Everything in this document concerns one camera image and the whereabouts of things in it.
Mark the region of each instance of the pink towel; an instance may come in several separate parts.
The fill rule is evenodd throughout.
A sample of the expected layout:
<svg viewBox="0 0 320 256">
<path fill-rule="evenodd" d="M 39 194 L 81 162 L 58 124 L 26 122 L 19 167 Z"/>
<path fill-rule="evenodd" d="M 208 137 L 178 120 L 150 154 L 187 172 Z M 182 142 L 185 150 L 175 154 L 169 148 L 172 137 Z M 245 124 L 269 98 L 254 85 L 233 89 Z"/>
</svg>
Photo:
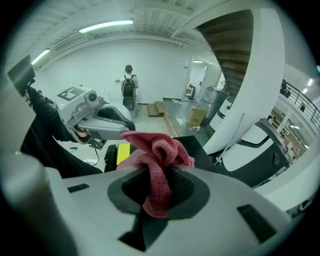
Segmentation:
<svg viewBox="0 0 320 256">
<path fill-rule="evenodd" d="M 195 160 L 178 140 L 163 133 L 127 131 L 122 137 L 138 149 L 116 169 L 148 165 L 150 194 L 143 203 L 143 209 L 152 217 L 165 218 L 172 195 L 165 175 L 166 166 L 180 164 L 194 167 Z"/>
</svg>

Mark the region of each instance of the white robotic arm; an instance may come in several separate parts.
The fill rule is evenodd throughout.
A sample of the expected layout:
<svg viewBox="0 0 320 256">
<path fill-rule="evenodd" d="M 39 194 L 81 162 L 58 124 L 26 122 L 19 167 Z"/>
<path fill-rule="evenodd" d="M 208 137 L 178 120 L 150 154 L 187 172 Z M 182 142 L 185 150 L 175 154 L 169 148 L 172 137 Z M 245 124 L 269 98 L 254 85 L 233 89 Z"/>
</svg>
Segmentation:
<svg viewBox="0 0 320 256">
<path fill-rule="evenodd" d="M 55 105 L 73 138 L 96 149 L 101 149 L 106 140 L 122 140 L 122 133 L 136 129 L 132 113 L 125 106 L 105 102 L 91 88 L 73 86 L 63 90 L 55 97 Z M 74 128 L 88 131 L 89 136 L 80 139 Z"/>
</svg>

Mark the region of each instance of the black backpack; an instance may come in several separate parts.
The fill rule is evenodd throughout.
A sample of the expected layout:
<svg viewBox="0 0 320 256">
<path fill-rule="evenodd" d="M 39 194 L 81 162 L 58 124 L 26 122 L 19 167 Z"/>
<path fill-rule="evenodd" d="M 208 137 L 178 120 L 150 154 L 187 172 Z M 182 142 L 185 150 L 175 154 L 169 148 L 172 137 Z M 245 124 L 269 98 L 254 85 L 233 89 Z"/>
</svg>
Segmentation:
<svg viewBox="0 0 320 256">
<path fill-rule="evenodd" d="M 133 74 L 131 76 L 131 79 L 124 76 L 124 81 L 122 84 L 123 97 L 133 97 L 134 96 L 134 89 L 135 89 L 135 82 L 133 81 L 134 76 L 135 75 Z"/>
</svg>

